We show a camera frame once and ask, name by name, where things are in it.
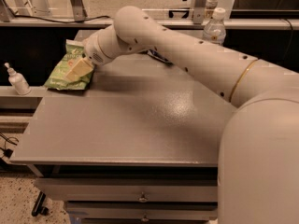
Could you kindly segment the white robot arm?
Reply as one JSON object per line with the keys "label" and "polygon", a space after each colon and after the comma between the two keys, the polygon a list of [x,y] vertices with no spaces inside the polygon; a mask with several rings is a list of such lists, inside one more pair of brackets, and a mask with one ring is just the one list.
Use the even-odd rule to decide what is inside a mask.
{"label": "white robot arm", "polygon": [[299,74],[169,30],[138,7],[84,42],[66,76],[153,49],[235,106],[221,137],[219,224],[299,223]]}

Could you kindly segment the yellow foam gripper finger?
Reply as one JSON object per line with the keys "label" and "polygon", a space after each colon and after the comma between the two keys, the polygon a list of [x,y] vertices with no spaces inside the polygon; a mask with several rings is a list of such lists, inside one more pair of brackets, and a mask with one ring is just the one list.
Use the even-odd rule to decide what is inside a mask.
{"label": "yellow foam gripper finger", "polygon": [[65,74],[65,78],[71,82],[76,82],[82,77],[91,73],[93,64],[87,58],[78,58],[74,61],[70,70]]}

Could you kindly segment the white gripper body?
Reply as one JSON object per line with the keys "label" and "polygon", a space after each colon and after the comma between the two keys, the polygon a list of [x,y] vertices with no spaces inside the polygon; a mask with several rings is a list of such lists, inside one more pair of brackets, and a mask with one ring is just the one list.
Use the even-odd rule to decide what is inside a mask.
{"label": "white gripper body", "polygon": [[84,54],[95,65],[111,63],[121,55],[137,52],[137,45],[121,40],[113,25],[90,35],[84,40]]}

